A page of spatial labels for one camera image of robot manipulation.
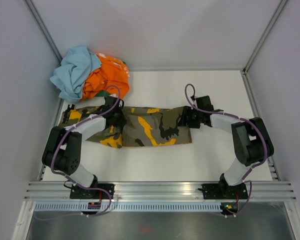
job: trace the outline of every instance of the pile of clothes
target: pile of clothes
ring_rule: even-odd
[[[129,69],[121,60],[77,46],[68,51],[50,81],[60,89],[60,98],[74,104],[94,98],[110,85],[119,87],[123,98],[130,89],[129,76]],[[106,91],[118,95],[115,87]]]

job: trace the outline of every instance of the camouflage fabric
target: camouflage fabric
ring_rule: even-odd
[[[97,109],[98,106],[68,109],[62,113],[59,126],[76,124]],[[167,146],[192,142],[190,129],[178,126],[183,107],[163,109],[124,106],[122,112],[127,120],[123,129],[110,126],[91,136],[88,141],[113,148]]]

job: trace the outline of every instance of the orange cloth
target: orange cloth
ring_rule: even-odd
[[[82,91],[82,99],[92,99],[95,95],[106,89],[109,85],[116,85],[120,89],[121,98],[123,98],[130,87],[128,84],[129,69],[119,59],[102,53],[96,53],[101,61],[101,67],[90,73],[85,81]],[[117,94],[118,90],[115,87],[109,87],[106,90],[110,94]]]

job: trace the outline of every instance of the white tabletop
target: white tabletop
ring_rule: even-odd
[[[240,117],[253,113],[240,71],[139,71],[131,72],[130,91],[125,106],[175,108],[188,105],[184,95],[187,83],[196,88],[196,96],[209,95],[215,109]],[[76,108],[102,105],[97,97],[76,104]],[[62,110],[67,108],[64,102]],[[232,136],[202,125],[191,129],[192,143],[170,146],[112,148],[96,142],[82,143],[81,164],[99,181],[218,181],[235,159]],[[63,177],[46,168],[44,181],[62,181]],[[267,163],[247,177],[253,181],[271,181]]]

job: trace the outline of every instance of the blue cloth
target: blue cloth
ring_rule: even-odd
[[[61,90],[59,98],[74,104],[82,99],[89,74],[100,67],[101,61],[95,53],[88,51],[86,46],[76,46],[68,51],[50,81]]]

